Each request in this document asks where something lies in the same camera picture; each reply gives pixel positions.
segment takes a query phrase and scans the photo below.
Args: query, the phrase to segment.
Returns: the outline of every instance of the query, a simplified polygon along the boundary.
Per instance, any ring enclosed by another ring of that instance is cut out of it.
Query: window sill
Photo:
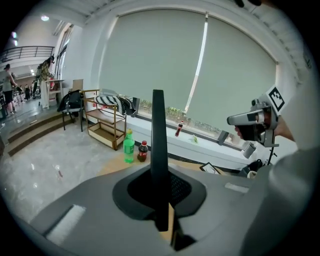
[[[119,128],[124,129],[124,122],[119,123]],[[133,130],[133,138],[137,142],[147,141],[151,144],[151,122],[127,116],[127,129]],[[175,136],[176,129],[166,128],[167,149],[168,153],[174,154],[183,158],[191,159],[197,162],[207,163],[219,167],[241,170],[252,160],[245,158],[241,151],[228,146],[218,145],[216,142],[207,139],[199,138],[198,143],[194,142],[193,136],[183,132],[179,137]]]

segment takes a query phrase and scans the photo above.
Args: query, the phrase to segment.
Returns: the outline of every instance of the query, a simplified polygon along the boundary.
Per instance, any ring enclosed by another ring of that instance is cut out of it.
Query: table
[[[63,92],[63,88],[62,88],[62,82],[64,81],[64,79],[53,79],[53,80],[47,80],[45,81],[46,83],[46,92],[47,92],[47,108],[49,109],[49,100],[50,100],[50,95],[52,94],[61,94],[61,100],[64,97],[64,92]],[[50,83],[54,83],[54,90],[50,90]]]
[[[125,162],[124,161],[124,154],[121,153],[118,156],[116,156],[115,158],[113,158],[110,161],[108,161],[104,165],[103,169],[97,174],[97,176],[111,174],[111,173],[123,170],[125,168],[128,168],[128,167],[132,167],[132,166],[136,166],[136,165],[142,165],[142,164],[149,163],[149,162],[150,162],[150,152],[148,153],[145,162],[140,162],[137,159],[137,157],[135,157],[133,163]],[[175,159],[171,159],[171,158],[168,158],[168,163],[174,164],[174,165],[177,165],[177,166],[180,166],[180,167],[183,167],[183,168],[187,168],[187,169],[190,169],[190,170],[201,171],[202,172],[202,170],[200,169],[200,166],[202,166],[202,164],[183,162],[183,161],[179,161],[179,160],[175,160]],[[219,169],[219,171],[221,171],[222,175],[227,175],[221,169]],[[167,240],[168,242],[170,242],[171,238],[172,238],[172,231],[173,231],[173,226],[174,226],[174,214],[175,214],[175,210],[169,204],[168,231],[160,232],[161,236],[165,240]]]

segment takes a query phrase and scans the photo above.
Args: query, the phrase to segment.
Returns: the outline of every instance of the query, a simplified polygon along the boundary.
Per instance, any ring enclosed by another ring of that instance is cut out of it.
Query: step
[[[24,125],[23,127],[11,132],[9,135],[9,138],[8,138],[8,142],[12,143],[15,140],[17,140],[18,138],[22,137],[23,135],[25,135],[25,134],[45,125],[45,124],[48,124],[52,121],[55,121],[55,120],[61,119],[61,118],[62,118],[61,113],[54,113],[51,115],[43,116],[31,124]]]
[[[64,124],[68,125],[74,122],[74,119],[64,118]],[[48,122],[40,127],[31,130],[30,132],[24,134],[18,139],[14,140],[7,146],[7,152],[10,157],[12,157],[15,153],[28,146],[30,143],[40,139],[41,137],[61,128],[64,126],[62,117],[56,119],[54,121]]]

